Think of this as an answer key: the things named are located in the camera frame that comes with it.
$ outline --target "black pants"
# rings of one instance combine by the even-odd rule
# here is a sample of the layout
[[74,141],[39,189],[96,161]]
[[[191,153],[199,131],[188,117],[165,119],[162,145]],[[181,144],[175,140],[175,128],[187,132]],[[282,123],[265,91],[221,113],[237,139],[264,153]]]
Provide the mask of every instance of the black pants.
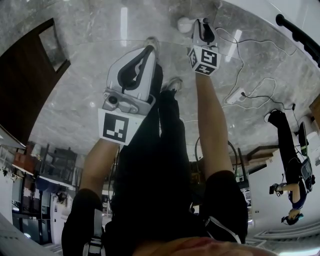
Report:
[[174,92],[160,93],[162,81],[163,71],[157,65],[150,91],[156,103],[119,155],[111,204],[114,218],[135,211],[144,219],[166,214],[164,209],[180,213],[191,204],[185,127]]
[[268,121],[278,129],[279,149],[286,183],[298,183],[302,164],[296,153],[286,114],[281,111],[274,111]]

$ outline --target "floor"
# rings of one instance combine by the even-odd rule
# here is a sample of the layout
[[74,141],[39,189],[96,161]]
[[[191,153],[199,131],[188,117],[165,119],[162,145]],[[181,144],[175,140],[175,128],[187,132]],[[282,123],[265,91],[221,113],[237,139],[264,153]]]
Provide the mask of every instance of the floor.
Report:
[[[176,21],[181,16],[208,17],[214,28],[224,28],[238,40],[253,39],[271,42],[243,42],[239,52],[244,67],[238,86],[250,94],[263,78],[276,80],[273,98],[286,108],[296,104],[299,119],[309,113],[309,105],[320,93],[320,73],[307,57],[296,50],[287,38],[258,17],[218,0],[2,0],[0,1],[0,54],[28,31],[54,18],[56,35],[71,66],[63,75],[31,133],[30,139],[42,145],[71,147],[78,154],[87,154],[98,135],[98,108],[103,104],[110,66],[126,52],[142,45],[149,36],[160,41],[159,62],[164,82],[180,76],[183,89],[176,98],[180,116],[186,122],[186,142],[194,145],[198,136],[195,74],[187,58],[189,35],[179,33]],[[41,36],[53,62],[60,55],[52,40],[53,30]],[[222,38],[232,40],[219,30]],[[220,102],[235,85],[242,61],[236,47],[221,40],[220,69],[212,77]],[[275,82],[267,79],[254,95],[272,95]],[[247,99],[243,107],[258,107],[265,98]],[[259,109],[225,106],[229,140],[243,152],[257,146],[277,142],[276,130],[265,124],[264,115],[279,104],[268,102]],[[286,111],[291,128],[297,129],[293,112]]]

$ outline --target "power strip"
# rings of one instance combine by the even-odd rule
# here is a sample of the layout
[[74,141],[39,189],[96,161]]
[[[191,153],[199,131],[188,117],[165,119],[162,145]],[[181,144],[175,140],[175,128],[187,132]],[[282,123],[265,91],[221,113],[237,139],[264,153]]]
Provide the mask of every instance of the power strip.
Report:
[[230,95],[230,97],[226,100],[226,102],[230,105],[234,104],[236,101],[238,101],[241,97],[243,97],[241,94],[245,93],[245,90],[241,87],[239,87],[234,93]]

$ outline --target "black shirt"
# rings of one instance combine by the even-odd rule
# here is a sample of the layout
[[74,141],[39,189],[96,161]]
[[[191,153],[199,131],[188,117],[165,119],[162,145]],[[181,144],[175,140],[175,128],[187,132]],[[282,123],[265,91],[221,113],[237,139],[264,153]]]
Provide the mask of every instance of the black shirt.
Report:
[[[89,189],[75,196],[71,213],[62,232],[63,255],[82,255],[84,245],[94,232],[95,209],[102,209],[99,197]],[[189,211],[164,210],[154,216],[112,219],[105,226],[102,243],[107,255],[132,255],[136,246],[145,240],[172,241],[187,237],[213,237],[219,241],[236,242],[231,234],[245,243],[248,233],[247,202],[230,171],[220,171],[206,181],[200,214]]]

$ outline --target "white cylinder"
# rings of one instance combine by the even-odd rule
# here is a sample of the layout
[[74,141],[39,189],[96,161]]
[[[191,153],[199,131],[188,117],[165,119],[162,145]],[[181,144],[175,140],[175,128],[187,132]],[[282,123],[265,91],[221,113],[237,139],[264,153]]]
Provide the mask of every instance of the white cylinder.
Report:
[[193,21],[187,17],[181,17],[177,22],[177,28],[181,33],[188,33],[192,30]]

